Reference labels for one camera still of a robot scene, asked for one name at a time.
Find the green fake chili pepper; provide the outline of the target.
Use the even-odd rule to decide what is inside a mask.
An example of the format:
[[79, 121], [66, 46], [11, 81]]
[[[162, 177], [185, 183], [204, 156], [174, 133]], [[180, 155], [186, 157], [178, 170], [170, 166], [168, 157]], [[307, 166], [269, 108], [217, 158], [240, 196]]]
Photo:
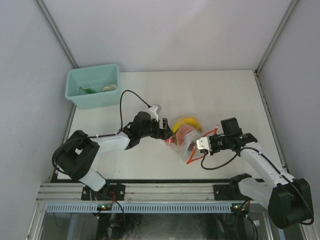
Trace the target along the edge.
[[83, 88], [83, 87], [80, 87], [80, 89], [88, 94], [96, 94], [97, 92], [94, 91], [93, 89], [91, 88]]

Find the clear zip top bag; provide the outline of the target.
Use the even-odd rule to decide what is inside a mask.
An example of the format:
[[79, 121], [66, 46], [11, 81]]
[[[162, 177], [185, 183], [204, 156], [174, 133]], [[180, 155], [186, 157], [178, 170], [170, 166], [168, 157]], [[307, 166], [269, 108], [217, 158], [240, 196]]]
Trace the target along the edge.
[[187, 148], [191, 142], [195, 142], [196, 140], [202, 138], [202, 137], [209, 137], [212, 135], [216, 135], [218, 132], [220, 125], [217, 124], [212, 130], [209, 130], [207, 132], [197, 131], [196, 129], [190, 133], [188, 133], [184, 138], [184, 143], [181, 146], [178, 146], [177, 144], [173, 143], [166, 143], [167, 146], [169, 146], [172, 150], [175, 151], [175, 153], [187, 164], [200, 160], [203, 158], [204, 154], [201, 153], [197, 148], [195, 148], [193, 151], [188, 151]]

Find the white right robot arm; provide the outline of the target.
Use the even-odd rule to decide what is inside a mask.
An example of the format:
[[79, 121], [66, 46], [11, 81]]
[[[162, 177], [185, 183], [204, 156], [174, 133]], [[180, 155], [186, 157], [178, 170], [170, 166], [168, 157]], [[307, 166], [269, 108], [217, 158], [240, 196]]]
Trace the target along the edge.
[[232, 177], [230, 195], [237, 200], [248, 197], [264, 207], [279, 229], [295, 224], [312, 225], [314, 209], [309, 183], [297, 179], [276, 164], [251, 133], [243, 133], [235, 117], [221, 121], [223, 132], [197, 140], [197, 149], [211, 156], [231, 150], [245, 160], [263, 179], [262, 183], [250, 174]]

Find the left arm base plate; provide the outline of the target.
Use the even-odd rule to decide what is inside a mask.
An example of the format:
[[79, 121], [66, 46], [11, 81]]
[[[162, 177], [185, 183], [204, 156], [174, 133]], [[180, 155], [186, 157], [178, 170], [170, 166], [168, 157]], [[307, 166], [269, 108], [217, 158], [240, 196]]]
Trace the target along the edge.
[[123, 201], [125, 198], [126, 186], [119, 183], [107, 183], [101, 190], [95, 192], [90, 187], [84, 186], [82, 188], [82, 201], [102, 201], [102, 200], [116, 200]]

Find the dark red fake fruit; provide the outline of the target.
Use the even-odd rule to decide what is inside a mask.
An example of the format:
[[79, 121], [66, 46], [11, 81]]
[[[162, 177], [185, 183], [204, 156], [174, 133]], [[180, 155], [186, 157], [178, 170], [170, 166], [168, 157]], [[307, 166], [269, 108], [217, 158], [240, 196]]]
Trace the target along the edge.
[[189, 151], [189, 152], [192, 152], [194, 149], [196, 149], [197, 148], [197, 144], [195, 143], [195, 142], [191, 142], [189, 145], [188, 145], [188, 148], [187, 148], [187, 150]]

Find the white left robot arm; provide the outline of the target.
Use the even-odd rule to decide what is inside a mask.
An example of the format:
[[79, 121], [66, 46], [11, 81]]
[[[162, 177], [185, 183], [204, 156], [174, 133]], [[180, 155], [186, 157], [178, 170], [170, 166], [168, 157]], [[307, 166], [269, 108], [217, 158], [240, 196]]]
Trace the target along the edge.
[[95, 158], [117, 150], [129, 150], [140, 143], [142, 138], [167, 140], [174, 135], [168, 120], [157, 119], [157, 115], [140, 111], [133, 121], [117, 133], [89, 136], [82, 130], [75, 131], [52, 155], [52, 165], [62, 174], [79, 181], [92, 190], [93, 196], [104, 200], [109, 196], [107, 180], [93, 169]]

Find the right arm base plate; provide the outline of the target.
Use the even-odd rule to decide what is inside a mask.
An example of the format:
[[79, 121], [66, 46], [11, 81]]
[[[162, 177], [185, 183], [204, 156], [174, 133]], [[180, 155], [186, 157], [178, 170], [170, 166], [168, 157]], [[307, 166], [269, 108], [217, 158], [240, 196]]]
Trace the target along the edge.
[[234, 190], [229, 184], [214, 184], [213, 193], [216, 201], [244, 201], [249, 199], [248, 196]]

